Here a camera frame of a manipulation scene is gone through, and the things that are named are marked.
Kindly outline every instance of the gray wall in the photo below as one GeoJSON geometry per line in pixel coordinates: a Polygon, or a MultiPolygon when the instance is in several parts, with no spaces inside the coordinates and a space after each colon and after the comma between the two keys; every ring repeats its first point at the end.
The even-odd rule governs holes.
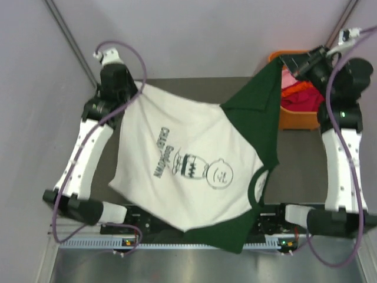
{"type": "MultiPolygon", "coordinates": [[[[118,39],[143,56],[149,78],[247,77],[276,50],[324,44],[349,0],[54,0],[87,58],[118,39]]],[[[140,64],[124,50],[136,78],[140,64]]]]}
{"type": "Polygon", "coordinates": [[[51,211],[42,203],[92,87],[42,1],[0,9],[0,281],[35,282],[51,211]]]}
{"type": "MultiPolygon", "coordinates": [[[[367,28],[377,25],[377,1],[361,0],[346,27],[367,28]]],[[[364,132],[361,141],[361,181],[365,200],[371,212],[377,213],[377,35],[358,48],[354,55],[370,61],[375,69],[371,86],[362,94],[364,132]]],[[[376,241],[377,231],[371,232],[376,241]]]]}

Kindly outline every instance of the orange basket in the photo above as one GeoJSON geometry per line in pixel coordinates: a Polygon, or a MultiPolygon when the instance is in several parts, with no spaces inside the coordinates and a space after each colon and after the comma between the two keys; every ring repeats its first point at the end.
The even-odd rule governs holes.
{"type": "MultiPolygon", "coordinates": [[[[271,53],[269,62],[282,54],[304,53],[306,50],[282,50],[271,53]]],[[[314,130],[319,127],[317,112],[295,112],[280,106],[279,130],[314,130]]]]}

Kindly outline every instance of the white and green raglan shirt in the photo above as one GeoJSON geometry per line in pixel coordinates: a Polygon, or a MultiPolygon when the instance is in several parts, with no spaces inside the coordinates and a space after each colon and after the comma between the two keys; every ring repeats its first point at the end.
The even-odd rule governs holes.
{"type": "Polygon", "coordinates": [[[221,105],[146,85],[124,113],[110,186],[187,240],[241,252],[278,164],[281,70],[272,61],[221,105]]]}

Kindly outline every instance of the folded clothes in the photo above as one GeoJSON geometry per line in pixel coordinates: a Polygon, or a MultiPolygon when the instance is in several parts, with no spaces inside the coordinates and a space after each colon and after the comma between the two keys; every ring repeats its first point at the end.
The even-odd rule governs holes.
{"type": "Polygon", "coordinates": [[[311,87],[282,97],[281,105],[283,108],[295,112],[317,112],[324,100],[320,92],[315,87],[311,87]]]}
{"type": "Polygon", "coordinates": [[[290,74],[288,69],[282,71],[282,89],[290,87],[297,83],[297,80],[290,74]]]}
{"type": "Polygon", "coordinates": [[[282,97],[290,96],[291,94],[298,93],[299,91],[307,90],[314,87],[311,82],[297,81],[294,85],[287,88],[282,88],[282,97]]]}

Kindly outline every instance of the cable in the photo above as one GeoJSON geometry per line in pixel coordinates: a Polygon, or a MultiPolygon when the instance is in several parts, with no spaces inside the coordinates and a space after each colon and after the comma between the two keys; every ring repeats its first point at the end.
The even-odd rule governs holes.
{"type": "Polygon", "coordinates": [[[358,175],[356,174],[355,164],[353,162],[352,155],[351,155],[351,153],[348,149],[348,146],[347,146],[347,144],[346,144],[346,142],[345,142],[345,140],[342,136],[342,132],[340,131],[340,128],[339,128],[338,124],[336,123],[335,116],[332,112],[331,103],[330,103],[331,88],[332,88],[332,84],[334,82],[336,74],[345,65],[350,54],[358,46],[360,46],[363,42],[365,42],[368,38],[370,38],[371,36],[373,36],[377,32],[377,26],[367,28],[363,31],[364,31],[363,33],[365,33],[366,35],[363,38],[361,38],[359,41],[357,41],[355,43],[355,45],[344,56],[342,56],[342,58],[340,58],[338,63],[335,65],[334,70],[332,71],[332,73],[330,75],[328,86],[326,88],[326,108],[327,108],[327,111],[329,113],[329,118],[331,120],[332,126],[333,126],[336,134],[339,137],[339,140],[340,140],[340,142],[343,146],[343,149],[346,153],[346,156],[347,156],[347,159],[348,159],[348,162],[349,162],[349,167],[350,167],[352,179],[353,179],[353,182],[355,184],[356,199],[357,199],[358,209],[359,209],[359,228],[358,228],[358,235],[357,235],[356,243],[355,243],[355,246],[353,247],[352,253],[349,255],[349,257],[347,259],[345,259],[343,262],[340,262],[338,264],[332,264],[332,263],[326,262],[325,260],[323,260],[319,256],[319,254],[315,251],[315,249],[313,247],[313,243],[312,243],[312,241],[309,237],[309,232],[306,233],[307,243],[310,247],[310,250],[313,252],[314,256],[324,265],[329,266],[329,267],[333,267],[333,268],[344,267],[344,266],[348,265],[350,262],[353,261],[356,254],[358,253],[358,249],[361,245],[361,240],[362,240],[362,237],[363,237],[363,230],[364,230],[364,213],[363,213],[363,209],[362,209],[362,201],[361,201],[361,193],[360,193],[360,189],[359,189],[358,175]]]}
{"type": "MultiPolygon", "coordinates": [[[[84,228],[86,226],[86,225],[83,225],[82,227],[78,228],[71,235],[69,235],[68,237],[66,237],[63,240],[59,239],[59,237],[58,237],[58,234],[57,234],[57,216],[58,216],[58,207],[59,207],[60,199],[61,199],[63,191],[64,191],[64,189],[65,189],[65,187],[66,187],[66,185],[67,185],[67,183],[69,181],[69,178],[72,175],[72,172],[73,172],[73,169],[75,167],[75,164],[76,164],[77,160],[80,157],[82,149],[86,145],[87,141],[90,139],[91,135],[96,131],[96,129],[98,129],[103,124],[105,124],[109,119],[111,119],[114,116],[122,113],[131,103],[133,103],[137,99],[137,97],[143,92],[144,86],[145,86],[145,84],[147,82],[147,67],[145,66],[144,60],[142,59],[142,57],[140,56],[140,54],[133,47],[131,47],[130,45],[128,45],[126,43],[123,43],[121,41],[108,40],[108,41],[104,41],[104,42],[100,43],[96,47],[96,49],[95,49],[96,54],[99,52],[100,48],[103,45],[105,45],[105,44],[118,44],[118,45],[123,46],[123,47],[129,49],[130,51],[132,51],[132,53],[134,53],[135,56],[138,58],[138,60],[139,60],[139,62],[141,64],[141,67],[143,69],[143,82],[141,84],[140,89],[138,90],[138,92],[134,95],[134,97],[131,100],[129,100],[128,102],[126,102],[125,104],[123,104],[122,106],[120,106],[119,108],[115,109],[110,114],[106,115],[84,137],[84,139],[83,139],[83,141],[81,143],[81,146],[78,149],[78,151],[77,151],[77,153],[76,153],[76,155],[74,157],[74,160],[71,163],[70,168],[68,169],[67,175],[65,176],[65,179],[64,179],[64,181],[63,181],[63,183],[62,183],[62,185],[61,185],[61,187],[60,187],[60,189],[58,191],[57,199],[55,201],[54,211],[53,211],[53,214],[52,214],[52,234],[54,236],[54,239],[55,239],[56,243],[64,243],[65,241],[71,239],[76,233],[78,233],[82,228],[84,228]]],[[[138,241],[138,243],[140,243],[141,240],[142,240],[142,238],[143,238],[143,233],[137,227],[135,227],[135,226],[124,225],[124,224],[114,224],[114,223],[106,223],[106,225],[126,227],[126,228],[128,227],[128,228],[133,228],[133,229],[137,230],[138,233],[140,234],[140,240],[138,241]]],[[[127,254],[129,254],[130,252],[133,252],[136,249],[137,245],[135,245],[135,247],[132,250],[130,250],[129,252],[127,252],[127,254]]]]}

